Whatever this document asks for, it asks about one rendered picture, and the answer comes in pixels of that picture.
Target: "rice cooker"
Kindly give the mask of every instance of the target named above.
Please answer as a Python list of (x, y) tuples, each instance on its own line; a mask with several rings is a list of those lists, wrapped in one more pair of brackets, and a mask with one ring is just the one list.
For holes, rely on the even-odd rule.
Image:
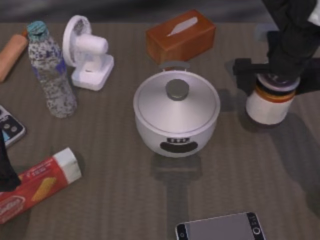
[(210, 82), (187, 71), (189, 67), (181, 61), (162, 64), (162, 72), (145, 80), (134, 95), (136, 128), (145, 145), (164, 157), (197, 153), (216, 128), (219, 95)]

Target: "white fan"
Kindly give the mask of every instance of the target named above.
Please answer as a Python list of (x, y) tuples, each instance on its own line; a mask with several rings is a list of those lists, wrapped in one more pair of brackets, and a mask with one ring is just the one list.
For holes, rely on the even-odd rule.
[(73, 16), (63, 34), (63, 58), (67, 65), (75, 67), (71, 76), (73, 85), (93, 91), (103, 88), (112, 71), (114, 57), (107, 54), (105, 38), (92, 35), (88, 19)]

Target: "red package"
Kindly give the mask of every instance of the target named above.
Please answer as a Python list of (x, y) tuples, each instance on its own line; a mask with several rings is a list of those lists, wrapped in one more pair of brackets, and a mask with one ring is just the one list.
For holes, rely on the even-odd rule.
[(32, 208), (81, 178), (77, 159), (70, 148), (18, 175), (21, 185), (12, 192), (0, 192), (0, 224)]

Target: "table surface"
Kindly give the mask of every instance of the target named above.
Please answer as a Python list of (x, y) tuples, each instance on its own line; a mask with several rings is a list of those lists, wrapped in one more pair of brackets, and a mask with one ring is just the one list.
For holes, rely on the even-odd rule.
[[(0, 24), (0, 48), (24, 24)], [(218, 24), (214, 48), (190, 61), (221, 98), (216, 130), (198, 155), (157, 157), (135, 126), (133, 97), (158, 73), (146, 53), (150, 24), (93, 24), (109, 42), (115, 67), (100, 92), (76, 89), (68, 119), (50, 115), (25, 53), (0, 86), (0, 104), (27, 128), (9, 150), (19, 172), (70, 147), (83, 177), (0, 226), (6, 240), (175, 239), (179, 222), (256, 212), (270, 240), (320, 236), (320, 94), (295, 99), (285, 121), (268, 130), (246, 122), (246, 96), (225, 66), (265, 60), (255, 24)], [(65, 24), (48, 24), (61, 44)]]

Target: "smartphone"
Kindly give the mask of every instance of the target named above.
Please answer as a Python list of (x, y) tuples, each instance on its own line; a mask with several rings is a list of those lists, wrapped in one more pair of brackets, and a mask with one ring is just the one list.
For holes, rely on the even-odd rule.
[(181, 223), (175, 234), (177, 240), (266, 240), (253, 212)]
[(1, 105), (0, 128), (2, 129), (6, 148), (10, 147), (26, 134), (26, 128)]

